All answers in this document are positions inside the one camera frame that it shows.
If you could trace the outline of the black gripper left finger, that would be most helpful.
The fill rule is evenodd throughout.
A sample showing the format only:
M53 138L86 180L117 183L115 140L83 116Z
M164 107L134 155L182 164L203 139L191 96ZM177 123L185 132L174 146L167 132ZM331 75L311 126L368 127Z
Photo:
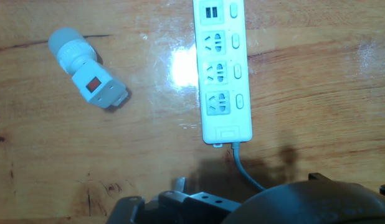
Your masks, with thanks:
M184 177L178 178L172 190L161 192L149 202L140 196L119 199L107 223L222 223L240 207L240 203L205 192L186 194L185 183Z

